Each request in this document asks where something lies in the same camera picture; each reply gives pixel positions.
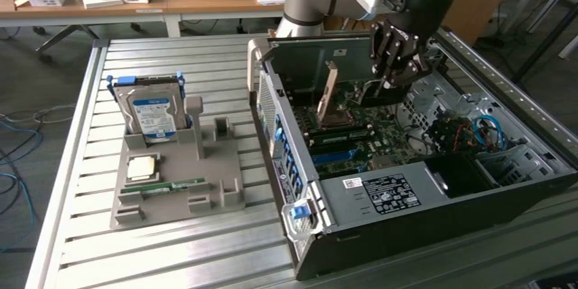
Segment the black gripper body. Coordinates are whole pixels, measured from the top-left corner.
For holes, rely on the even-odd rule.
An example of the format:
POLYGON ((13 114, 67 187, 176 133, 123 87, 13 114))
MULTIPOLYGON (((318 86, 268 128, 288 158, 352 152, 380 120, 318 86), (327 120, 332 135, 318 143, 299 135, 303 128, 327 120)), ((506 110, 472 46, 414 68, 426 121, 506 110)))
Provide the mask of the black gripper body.
POLYGON ((418 47, 438 30, 454 0, 407 0, 403 12, 384 14, 387 25, 403 31, 410 39, 418 36, 418 47))

